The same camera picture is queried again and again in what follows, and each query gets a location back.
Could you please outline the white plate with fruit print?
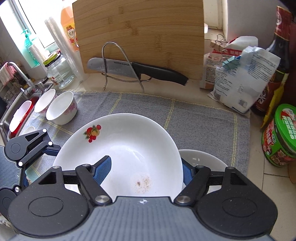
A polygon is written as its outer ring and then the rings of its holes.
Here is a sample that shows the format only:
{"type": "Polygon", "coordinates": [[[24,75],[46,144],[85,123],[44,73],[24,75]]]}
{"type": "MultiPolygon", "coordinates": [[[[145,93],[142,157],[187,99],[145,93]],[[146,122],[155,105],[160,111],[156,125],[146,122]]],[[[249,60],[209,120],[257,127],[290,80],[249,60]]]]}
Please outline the white plate with fruit print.
{"type": "Polygon", "coordinates": [[[175,201],[193,202],[206,195],[222,193],[223,181],[228,166],[217,157],[201,151],[180,150],[181,158],[195,167],[196,175],[193,180],[176,196],[175,201]]]}

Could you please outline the white bowl pink flowers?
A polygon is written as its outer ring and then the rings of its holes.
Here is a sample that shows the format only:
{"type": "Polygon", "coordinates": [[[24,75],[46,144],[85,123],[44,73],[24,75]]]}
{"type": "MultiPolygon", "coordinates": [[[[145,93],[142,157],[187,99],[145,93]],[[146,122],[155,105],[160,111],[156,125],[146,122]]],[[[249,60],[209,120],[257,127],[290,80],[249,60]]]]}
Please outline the white bowl pink flowers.
{"type": "Polygon", "coordinates": [[[46,119],[56,125],[65,125],[69,123],[78,110],[74,93],[66,91],[56,97],[49,105],[46,112],[46,119]]]}

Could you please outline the white ceramic bowl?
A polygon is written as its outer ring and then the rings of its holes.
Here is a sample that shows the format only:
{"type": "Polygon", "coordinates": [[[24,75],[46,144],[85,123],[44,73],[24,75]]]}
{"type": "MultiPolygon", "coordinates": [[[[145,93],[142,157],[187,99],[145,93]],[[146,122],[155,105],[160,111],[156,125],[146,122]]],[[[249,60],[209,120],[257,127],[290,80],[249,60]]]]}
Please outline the white ceramic bowl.
{"type": "Polygon", "coordinates": [[[56,90],[50,89],[45,92],[37,101],[34,112],[41,115],[46,116],[46,112],[49,108],[49,105],[53,102],[53,100],[57,97],[56,90]]]}

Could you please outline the red dish in sink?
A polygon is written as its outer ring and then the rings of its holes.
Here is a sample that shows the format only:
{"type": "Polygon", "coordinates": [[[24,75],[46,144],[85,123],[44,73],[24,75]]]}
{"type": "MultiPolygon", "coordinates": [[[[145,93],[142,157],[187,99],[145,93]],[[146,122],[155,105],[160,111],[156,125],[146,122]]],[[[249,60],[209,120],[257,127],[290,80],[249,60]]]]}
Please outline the red dish in sink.
{"type": "Polygon", "coordinates": [[[34,106],[39,100],[38,96],[33,96],[31,99],[25,101],[16,110],[9,125],[8,139],[18,136],[25,125],[27,118],[33,111],[34,106]]]}

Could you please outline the metal sink faucet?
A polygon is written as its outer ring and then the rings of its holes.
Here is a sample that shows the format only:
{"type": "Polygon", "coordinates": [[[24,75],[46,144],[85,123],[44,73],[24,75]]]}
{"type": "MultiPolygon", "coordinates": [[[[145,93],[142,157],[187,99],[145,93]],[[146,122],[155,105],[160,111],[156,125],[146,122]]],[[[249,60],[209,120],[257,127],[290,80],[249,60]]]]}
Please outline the metal sink faucet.
{"type": "Polygon", "coordinates": [[[19,93],[33,94],[38,90],[33,81],[14,62],[1,66],[1,98],[12,99],[19,93]]]}

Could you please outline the clear glass storage jar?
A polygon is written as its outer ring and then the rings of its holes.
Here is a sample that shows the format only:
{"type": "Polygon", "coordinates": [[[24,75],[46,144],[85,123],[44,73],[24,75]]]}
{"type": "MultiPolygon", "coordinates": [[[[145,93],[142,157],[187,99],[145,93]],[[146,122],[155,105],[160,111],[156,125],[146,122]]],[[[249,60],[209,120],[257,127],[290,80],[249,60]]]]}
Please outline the clear glass storage jar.
{"type": "Polygon", "coordinates": [[[47,77],[57,89],[64,89],[74,80],[75,75],[61,51],[52,53],[43,65],[47,70],[47,77]]]}

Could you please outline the green lid mushroom sauce jar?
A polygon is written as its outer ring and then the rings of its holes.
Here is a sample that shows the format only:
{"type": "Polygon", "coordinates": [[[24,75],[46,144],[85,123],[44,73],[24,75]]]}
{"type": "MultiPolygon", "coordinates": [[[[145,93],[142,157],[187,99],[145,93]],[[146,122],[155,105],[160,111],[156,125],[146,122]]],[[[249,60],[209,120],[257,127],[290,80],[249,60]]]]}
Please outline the green lid mushroom sauce jar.
{"type": "Polygon", "coordinates": [[[262,134],[262,149],[267,160],[281,167],[295,161],[295,107],[281,104],[262,134]]]}

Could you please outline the white plastic bag with clip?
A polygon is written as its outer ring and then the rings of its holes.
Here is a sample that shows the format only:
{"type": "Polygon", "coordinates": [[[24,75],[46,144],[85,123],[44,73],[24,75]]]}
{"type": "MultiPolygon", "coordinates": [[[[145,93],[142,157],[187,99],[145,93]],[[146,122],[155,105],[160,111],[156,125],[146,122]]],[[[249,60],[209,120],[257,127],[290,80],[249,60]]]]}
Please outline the white plastic bag with clip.
{"type": "Polygon", "coordinates": [[[216,68],[213,91],[208,96],[246,115],[276,72],[281,58],[259,47],[246,47],[240,56],[216,68]]]}

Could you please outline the teal soap pump bottle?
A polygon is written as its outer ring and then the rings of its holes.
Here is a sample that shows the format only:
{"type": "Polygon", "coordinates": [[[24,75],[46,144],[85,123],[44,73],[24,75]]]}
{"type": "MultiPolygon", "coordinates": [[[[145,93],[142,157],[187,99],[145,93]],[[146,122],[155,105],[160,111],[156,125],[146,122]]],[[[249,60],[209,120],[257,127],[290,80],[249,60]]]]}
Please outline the teal soap pump bottle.
{"type": "Polygon", "coordinates": [[[44,61],[44,48],[41,41],[36,35],[32,35],[28,29],[24,29],[22,33],[25,36],[24,46],[30,54],[34,65],[42,65],[44,61]]]}

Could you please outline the red white paper bag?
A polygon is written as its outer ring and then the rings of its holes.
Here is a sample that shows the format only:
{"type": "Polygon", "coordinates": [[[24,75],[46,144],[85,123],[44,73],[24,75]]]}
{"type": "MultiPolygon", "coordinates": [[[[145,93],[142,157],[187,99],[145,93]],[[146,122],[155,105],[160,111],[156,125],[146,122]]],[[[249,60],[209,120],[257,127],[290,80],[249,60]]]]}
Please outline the red white paper bag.
{"type": "Polygon", "coordinates": [[[255,36],[240,36],[228,43],[221,40],[212,40],[212,51],[204,55],[203,75],[200,81],[201,89],[212,90],[215,84],[216,68],[232,56],[238,57],[248,46],[258,46],[258,38],[255,36]]]}

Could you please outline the yellow packet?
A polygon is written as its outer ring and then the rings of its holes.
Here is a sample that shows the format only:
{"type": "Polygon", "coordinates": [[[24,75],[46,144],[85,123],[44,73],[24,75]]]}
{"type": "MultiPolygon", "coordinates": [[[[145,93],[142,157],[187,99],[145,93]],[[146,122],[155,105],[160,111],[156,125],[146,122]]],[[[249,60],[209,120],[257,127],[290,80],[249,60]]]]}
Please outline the yellow packet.
{"type": "Polygon", "coordinates": [[[279,105],[279,102],[280,102],[283,92],[284,92],[284,85],[285,85],[285,82],[281,83],[280,87],[274,91],[273,98],[269,104],[269,107],[268,107],[267,113],[263,119],[261,128],[264,128],[268,124],[268,122],[272,118],[277,106],[279,105]]]}

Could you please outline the bamboo cutting board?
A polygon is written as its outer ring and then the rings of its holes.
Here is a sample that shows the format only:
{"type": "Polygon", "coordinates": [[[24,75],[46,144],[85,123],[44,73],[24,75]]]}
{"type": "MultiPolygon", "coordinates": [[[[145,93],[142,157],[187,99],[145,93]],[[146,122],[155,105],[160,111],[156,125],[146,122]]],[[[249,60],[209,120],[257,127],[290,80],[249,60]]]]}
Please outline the bamboo cutting board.
{"type": "Polygon", "coordinates": [[[84,71],[92,57],[165,67],[200,80],[204,58],[202,1],[75,1],[84,71]]]}

